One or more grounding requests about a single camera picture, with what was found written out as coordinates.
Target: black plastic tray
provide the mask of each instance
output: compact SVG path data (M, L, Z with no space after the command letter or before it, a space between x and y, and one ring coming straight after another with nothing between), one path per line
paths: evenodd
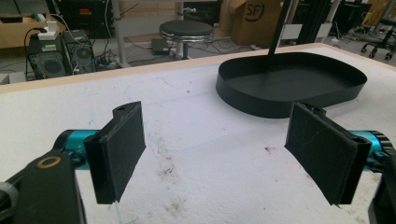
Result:
M216 89L227 104L251 115L283 119L291 103L317 107L358 96L367 81L359 69L312 53L292 52L231 59L219 67Z

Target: round stool seat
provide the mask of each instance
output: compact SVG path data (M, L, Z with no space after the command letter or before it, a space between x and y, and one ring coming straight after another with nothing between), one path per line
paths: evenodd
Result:
M161 24L160 35L177 42L201 42L213 37L213 28L199 21L167 21Z

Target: stool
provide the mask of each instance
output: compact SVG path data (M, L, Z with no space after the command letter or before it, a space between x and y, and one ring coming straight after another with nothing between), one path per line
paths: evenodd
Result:
M189 59L188 44L213 38L213 27L199 21L167 21L160 25L160 36L183 44L182 60Z

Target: office chair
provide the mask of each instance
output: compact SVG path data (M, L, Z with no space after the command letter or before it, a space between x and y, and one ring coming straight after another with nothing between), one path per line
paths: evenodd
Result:
M385 56L385 60L390 60L393 57L393 53L394 51L396 51L394 44L390 44L389 43L389 39L392 36L396 36L394 34L394 30L393 27L396 26L396 20L393 19L382 19L380 21L381 24L384 25L390 25L392 26L392 29L390 29L387 34L385 35L385 38L381 41L381 42L369 42L367 44L365 44L363 46L363 48L361 48L361 52L365 53L367 51L366 47L367 46L373 46L373 50L370 52L369 54L369 58L374 58L376 52L378 51L378 49L387 49L389 52L386 54Z

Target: desk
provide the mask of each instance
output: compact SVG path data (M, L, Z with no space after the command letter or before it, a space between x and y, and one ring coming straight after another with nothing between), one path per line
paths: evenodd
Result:
M349 102L325 108L347 130L378 130L396 146L396 69L323 44L278 49L327 55L364 71ZM329 206L284 148L289 119L224 103L220 63L267 50L131 67L0 87L0 179L51 149L67 129L102 129L118 105L141 101L147 148L120 201L123 223L368 223L380 175L363 172L352 205ZM77 171L89 223L119 223Z
M216 0L127 0L128 2L146 3L146 2L210 2ZM129 67L126 62L124 50L124 37L133 35L148 35L159 32L160 25L166 21L174 21L176 19L183 20L183 17L174 15L163 15L156 17L135 17L122 18L120 16L120 0L112 0L114 13L114 28L116 31L117 46L119 49L119 59L117 64L121 67ZM180 4L178 12L183 13L183 4Z

